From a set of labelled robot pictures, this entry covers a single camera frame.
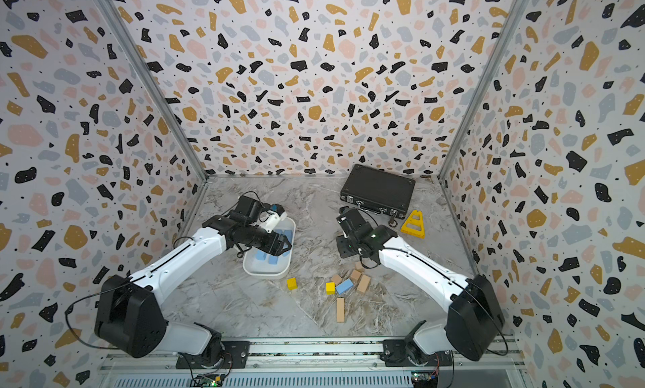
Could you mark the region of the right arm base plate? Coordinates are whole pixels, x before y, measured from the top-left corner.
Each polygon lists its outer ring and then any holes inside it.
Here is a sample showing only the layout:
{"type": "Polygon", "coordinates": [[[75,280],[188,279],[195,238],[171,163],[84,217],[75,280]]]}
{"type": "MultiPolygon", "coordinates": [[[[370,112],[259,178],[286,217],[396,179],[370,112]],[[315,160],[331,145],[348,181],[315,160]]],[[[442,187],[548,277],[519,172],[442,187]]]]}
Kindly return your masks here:
{"type": "Polygon", "coordinates": [[[387,367],[436,367],[453,364],[450,352],[423,354],[413,342],[406,342],[405,339],[385,339],[382,342],[380,360],[387,367]]]}

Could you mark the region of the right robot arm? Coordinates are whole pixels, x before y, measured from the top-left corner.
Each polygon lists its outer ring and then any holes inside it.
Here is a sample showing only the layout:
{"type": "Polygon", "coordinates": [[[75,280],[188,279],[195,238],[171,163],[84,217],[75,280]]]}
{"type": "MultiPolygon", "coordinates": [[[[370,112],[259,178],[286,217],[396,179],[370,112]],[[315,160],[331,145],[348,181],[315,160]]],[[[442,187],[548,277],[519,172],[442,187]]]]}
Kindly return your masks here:
{"type": "Polygon", "coordinates": [[[492,284],[483,275],[469,278],[442,267],[409,245],[386,225],[373,227],[357,208],[339,209],[336,237],[343,258],[359,256],[394,270],[428,294],[443,310],[443,317],[421,321],[403,339],[403,353],[385,360],[394,364],[425,365],[446,351],[471,361],[480,360],[502,334],[502,309],[492,284]]]}

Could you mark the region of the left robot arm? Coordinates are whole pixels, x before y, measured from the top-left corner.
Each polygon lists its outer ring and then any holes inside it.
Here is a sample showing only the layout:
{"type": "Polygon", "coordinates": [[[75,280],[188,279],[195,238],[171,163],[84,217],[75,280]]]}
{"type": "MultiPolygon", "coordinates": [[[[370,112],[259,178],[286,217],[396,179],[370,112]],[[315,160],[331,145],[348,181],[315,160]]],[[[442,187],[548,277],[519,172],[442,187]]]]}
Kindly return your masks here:
{"type": "Polygon", "coordinates": [[[162,304],[203,265],[237,245],[267,255],[287,253],[291,240],[275,230],[290,221],[287,215],[277,213],[251,224],[222,215],[210,218],[160,260],[127,278],[107,279],[99,296],[94,333],[136,359],[168,352],[183,354],[206,367],[215,366],[223,358],[221,334],[201,324],[166,320],[162,304]]]}

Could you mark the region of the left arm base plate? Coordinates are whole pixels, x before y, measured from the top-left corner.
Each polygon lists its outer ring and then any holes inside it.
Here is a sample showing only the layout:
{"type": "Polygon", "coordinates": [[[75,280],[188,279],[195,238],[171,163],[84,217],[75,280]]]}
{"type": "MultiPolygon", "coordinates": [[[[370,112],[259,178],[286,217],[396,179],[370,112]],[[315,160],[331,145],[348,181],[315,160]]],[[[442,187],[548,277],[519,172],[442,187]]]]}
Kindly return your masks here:
{"type": "Polygon", "coordinates": [[[250,341],[225,340],[211,344],[200,355],[179,355],[177,370],[216,371],[222,369],[243,369],[250,354],[250,341]]]}

